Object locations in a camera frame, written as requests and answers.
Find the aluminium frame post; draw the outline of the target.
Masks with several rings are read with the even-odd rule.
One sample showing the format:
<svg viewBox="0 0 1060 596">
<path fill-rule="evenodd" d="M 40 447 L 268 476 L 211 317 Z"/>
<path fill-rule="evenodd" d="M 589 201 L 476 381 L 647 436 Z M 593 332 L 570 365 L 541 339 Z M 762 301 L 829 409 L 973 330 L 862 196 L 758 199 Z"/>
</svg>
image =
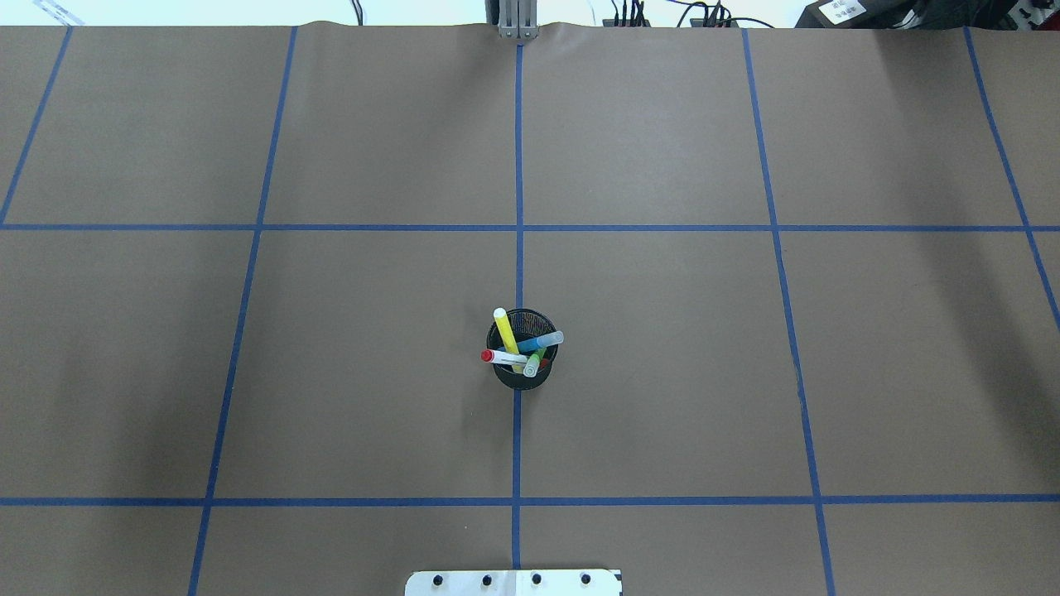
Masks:
<svg viewBox="0 0 1060 596">
<path fill-rule="evenodd" d="M 485 0 L 488 24 L 509 41 L 530 41 L 540 34 L 537 0 Z"/>
</svg>

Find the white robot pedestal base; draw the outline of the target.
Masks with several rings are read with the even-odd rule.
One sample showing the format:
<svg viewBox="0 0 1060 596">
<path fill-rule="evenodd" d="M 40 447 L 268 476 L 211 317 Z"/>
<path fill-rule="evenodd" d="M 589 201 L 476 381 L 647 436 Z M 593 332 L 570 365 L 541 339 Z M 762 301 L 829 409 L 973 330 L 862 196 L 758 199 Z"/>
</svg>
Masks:
<svg viewBox="0 0 1060 596">
<path fill-rule="evenodd" d="M 427 569 L 405 595 L 622 595 L 620 569 Z"/>
</svg>

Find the blue highlighter pen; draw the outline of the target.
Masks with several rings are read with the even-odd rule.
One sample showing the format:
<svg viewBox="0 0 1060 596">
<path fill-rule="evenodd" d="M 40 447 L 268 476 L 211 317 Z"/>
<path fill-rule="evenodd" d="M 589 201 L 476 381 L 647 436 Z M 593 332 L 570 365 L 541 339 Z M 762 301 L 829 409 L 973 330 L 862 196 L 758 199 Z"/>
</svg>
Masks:
<svg viewBox="0 0 1060 596">
<path fill-rule="evenodd" d="M 524 339 L 516 344 L 518 351 L 520 353 L 533 353 L 541 350 L 541 348 L 551 348 L 556 346 L 556 344 L 563 344 L 565 339 L 564 333 L 561 331 L 554 331 L 549 334 L 543 334 L 537 337 L 530 337 L 530 339 Z"/>
</svg>

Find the yellow highlighter pen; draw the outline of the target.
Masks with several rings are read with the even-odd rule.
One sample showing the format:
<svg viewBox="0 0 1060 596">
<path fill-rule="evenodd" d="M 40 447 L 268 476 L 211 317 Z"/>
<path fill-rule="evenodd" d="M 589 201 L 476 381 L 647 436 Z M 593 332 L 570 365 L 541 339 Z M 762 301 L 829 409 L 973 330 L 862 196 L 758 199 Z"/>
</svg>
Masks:
<svg viewBox="0 0 1060 596">
<path fill-rule="evenodd" d="M 493 317 L 501 343 L 504 343 L 504 351 L 508 354 L 500 362 L 509 366 L 515 374 L 522 376 L 525 373 L 527 356 L 522 355 L 518 350 L 518 341 L 516 341 L 510 320 L 508 320 L 508 313 L 504 308 L 497 308 L 494 310 Z"/>
</svg>

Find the red white marker pen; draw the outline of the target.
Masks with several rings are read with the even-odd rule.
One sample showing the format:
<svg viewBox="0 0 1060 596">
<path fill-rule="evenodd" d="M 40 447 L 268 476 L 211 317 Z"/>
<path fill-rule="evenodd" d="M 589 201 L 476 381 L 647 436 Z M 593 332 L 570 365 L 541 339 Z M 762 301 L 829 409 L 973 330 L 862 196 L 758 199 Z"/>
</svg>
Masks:
<svg viewBox="0 0 1060 596">
<path fill-rule="evenodd" d="M 495 350 L 495 348 L 485 348 L 481 352 L 480 358 L 487 363 L 496 363 L 496 365 L 504 366 L 525 366 L 528 362 L 526 355 L 508 353 L 507 351 Z"/>
</svg>

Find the black mesh pen cup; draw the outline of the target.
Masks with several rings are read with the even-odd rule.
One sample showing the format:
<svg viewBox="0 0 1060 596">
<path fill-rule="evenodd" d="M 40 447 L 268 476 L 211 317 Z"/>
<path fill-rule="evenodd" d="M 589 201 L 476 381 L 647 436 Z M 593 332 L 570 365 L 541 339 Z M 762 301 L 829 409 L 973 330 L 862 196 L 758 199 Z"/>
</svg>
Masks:
<svg viewBox="0 0 1060 596">
<path fill-rule="evenodd" d="M 556 325 L 553 325 L 551 320 L 537 310 L 531 309 L 513 309 L 508 310 L 508 325 L 513 332 L 514 339 L 516 343 L 522 341 L 533 341 L 537 337 L 546 336 L 559 332 Z M 537 364 L 537 371 L 535 371 L 534 376 L 526 376 L 523 371 L 515 371 L 511 365 L 508 363 L 491 363 L 494 376 L 498 378 L 501 384 L 507 388 L 513 390 L 532 390 L 540 387 L 547 380 L 550 373 L 552 373 L 554 361 L 556 361 L 556 355 L 559 354 L 560 344 L 550 344 L 550 346 L 542 347 L 535 344 L 530 352 L 523 352 L 530 358 L 535 351 L 540 351 L 544 348 L 542 352 L 542 357 Z M 504 337 L 497 329 L 496 322 L 489 327 L 485 339 L 485 348 L 492 348 L 497 351 L 506 351 L 506 346 L 504 346 Z"/>
</svg>

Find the green highlighter pen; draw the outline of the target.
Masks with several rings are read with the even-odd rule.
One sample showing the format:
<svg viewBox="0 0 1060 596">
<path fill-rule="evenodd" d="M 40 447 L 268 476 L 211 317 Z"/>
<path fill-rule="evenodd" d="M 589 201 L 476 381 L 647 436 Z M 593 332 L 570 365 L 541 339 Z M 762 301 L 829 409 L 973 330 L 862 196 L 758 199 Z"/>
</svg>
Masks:
<svg viewBox="0 0 1060 596">
<path fill-rule="evenodd" d="M 523 367 L 523 376 L 535 378 L 538 375 L 542 363 L 544 363 L 545 354 L 547 348 L 538 348 L 528 356 L 525 367 Z"/>
</svg>

